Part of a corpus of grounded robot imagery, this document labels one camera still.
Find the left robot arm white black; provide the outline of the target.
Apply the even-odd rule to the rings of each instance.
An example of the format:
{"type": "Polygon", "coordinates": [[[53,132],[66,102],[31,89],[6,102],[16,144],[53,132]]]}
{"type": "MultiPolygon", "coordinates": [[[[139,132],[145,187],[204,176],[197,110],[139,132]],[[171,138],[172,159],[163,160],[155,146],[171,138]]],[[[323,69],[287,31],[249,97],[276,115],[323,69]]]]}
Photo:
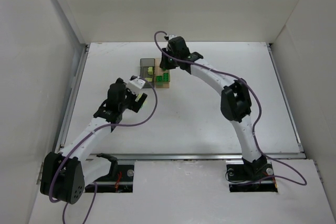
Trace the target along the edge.
{"type": "Polygon", "coordinates": [[[103,176],[116,176],[118,160],[110,154],[98,154],[98,158],[88,166],[85,162],[93,149],[120,124],[125,110],[139,111],[141,103],[137,97],[144,84],[139,77],[132,77],[128,82],[117,79],[110,85],[107,98],[82,133],[58,153],[47,154],[40,192],[51,202],[74,204],[93,181],[103,176]]]}

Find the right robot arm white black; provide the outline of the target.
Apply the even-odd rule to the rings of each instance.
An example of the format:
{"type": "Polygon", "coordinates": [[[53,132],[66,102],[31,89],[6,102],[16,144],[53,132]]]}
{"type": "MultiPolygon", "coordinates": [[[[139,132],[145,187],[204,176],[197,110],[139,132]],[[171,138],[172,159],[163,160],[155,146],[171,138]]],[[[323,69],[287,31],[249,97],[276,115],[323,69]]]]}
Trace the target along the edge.
{"type": "Polygon", "coordinates": [[[161,60],[157,65],[141,67],[140,76],[146,87],[160,87],[170,82],[169,71],[180,68],[213,88],[220,96],[220,110],[236,132],[242,152],[241,166],[228,169],[228,177],[242,183],[270,179],[274,171],[257,142],[255,127],[251,121],[251,100],[257,98],[249,85],[234,74],[215,69],[198,52],[191,52],[183,37],[164,35],[165,47],[160,47],[161,60]]]}

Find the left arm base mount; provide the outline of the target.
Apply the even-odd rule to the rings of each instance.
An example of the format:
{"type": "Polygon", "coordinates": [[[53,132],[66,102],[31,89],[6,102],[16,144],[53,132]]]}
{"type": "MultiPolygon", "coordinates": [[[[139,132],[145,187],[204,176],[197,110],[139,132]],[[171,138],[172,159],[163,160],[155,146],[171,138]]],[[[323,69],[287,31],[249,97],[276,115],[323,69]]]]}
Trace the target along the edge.
{"type": "Polygon", "coordinates": [[[132,193],[134,164],[120,162],[115,156],[100,153],[83,168],[85,192],[132,193]]]}

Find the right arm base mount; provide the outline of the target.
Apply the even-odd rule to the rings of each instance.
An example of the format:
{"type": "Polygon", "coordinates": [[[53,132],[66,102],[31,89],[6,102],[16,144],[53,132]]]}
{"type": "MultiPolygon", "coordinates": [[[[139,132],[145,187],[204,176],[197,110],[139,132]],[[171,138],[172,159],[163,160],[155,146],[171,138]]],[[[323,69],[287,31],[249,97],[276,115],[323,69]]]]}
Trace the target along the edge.
{"type": "Polygon", "coordinates": [[[243,163],[226,163],[225,178],[229,182],[230,193],[277,193],[274,170],[268,163],[257,174],[249,174],[243,163]]]}

